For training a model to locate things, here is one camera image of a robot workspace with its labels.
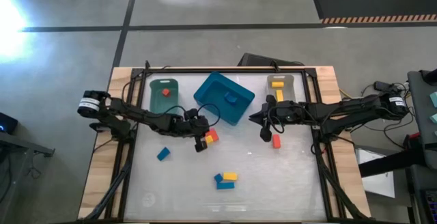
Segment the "wooden table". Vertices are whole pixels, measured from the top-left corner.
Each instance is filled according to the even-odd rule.
[[[178,69],[179,67],[170,67],[168,69]],[[202,68],[202,67],[183,67],[183,68]],[[266,67],[244,67],[244,68],[263,68]],[[287,68],[315,68],[318,74],[319,88],[322,95],[322,101],[324,103],[334,103],[341,100],[339,93],[339,87],[337,84],[337,78],[335,77],[334,68],[332,66],[305,66],[305,67],[281,67],[283,69]],[[114,68],[111,81],[109,83],[108,92],[112,97],[121,98],[123,86],[129,82],[132,68]],[[135,86],[133,99],[137,100],[138,85]],[[350,139],[350,134],[348,132],[343,132],[342,137]],[[95,147],[101,145],[102,143],[108,141],[111,138],[109,132],[100,133],[97,136]],[[333,154],[335,158],[335,164],[337,167],[337,173],[342,189],[346,192],[352,202],[357,206],[357,208],[365,215],[370,216],[369,205],[367,203],[367,198],[363,188],[363,181],[361,180],[360,171],[358,170],[358,163],[356,161],[354,147],[352,144],[337,140],[332,142]],[[96,151],[90,162],[89,172],[87,177],[87,182],[85,185],[85,190],[83,193],[83,198],[81,202],[81,207],[79,210],[78,218],[83,218],[87,216],[98,202],[102,199],[103,195],[106,193],[110,183],[111,175],[114,167],[115,153],[117,150],[117,142],[112,141],[107,145],[101,147]],[[120,186],[115,194],[115,201],[113,205],[112,216],[117,216],[119,195],[121,193]],[[329,187],[329,195],[331,206],[333,207],[334,216],[338,216],[338,209],[336,208],[335,195]]]

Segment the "blue cube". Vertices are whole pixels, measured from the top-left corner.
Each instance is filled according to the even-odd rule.
[[[432,103],[434,104],[434,107],[437,108],[437,92],[429,95],[431,97]]]
[[[166,156],[170,154],[170,150],[168,148],[164,148],[161,152],[159,152],[158,156],[156,156],[159,160],[163,160]]]
[[[434,114],[433,116],[429,117],[431,121],[435,124],[437,124],[437,114]]]
[[[221,183],[217,183],[217,190],[221,190],[221,189],[233,189],[233,188],[235,188],[233,182],[221,182]]]
[[[220,183],[223,180],[223,176],[218,173],[214,176],[214,180],[216,180],[217,183]]]

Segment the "white label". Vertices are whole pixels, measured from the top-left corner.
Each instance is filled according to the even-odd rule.
[[[98,102],[98,100],[95,100],[93,98],[82,98],[81,102],[90,102],[90,103],[95,104],[95,105],[100,104],[100,102]]]
[[[395,102],[395,101],[400,101],[400,102],[404,102],[404,100],[400,97],[393,97],[393,98],[389,98],[390,102]]]
[[[395,103],[397,106],[405,106],[404,102],[396,102]]]
[[[79,107],[88,107],[88,108],[94,109],[94,110],[96,110],[96,111],[99,111],[99,110],[100,110],[100,108],[99,108],[97,105],[95,105],[95,104],[90,104],[90,103],[88,103],[88,102],[81,102],[81,103],[79,104]]]

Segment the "blue plastic tray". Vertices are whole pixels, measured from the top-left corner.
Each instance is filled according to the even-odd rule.
[[[244,111],[254,99],[255,94],[239,84],[213,72],[194,94],[197,104],[215,104],[220,110],[221,119],[231,125],[236,125]],[[218,111],[211,105],[205,106],[215,115]]]

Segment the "green tray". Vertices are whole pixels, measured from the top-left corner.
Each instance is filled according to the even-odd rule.
[[[169,96],[163,95],[164,89],[170,90]],[[178,105],[179,85],[175,79],[158,79],[150,83],[151,97],[149,110],[153,113],[164,113],[171,107]],[[178,108],[171,109],[168,113],[177,114]]]

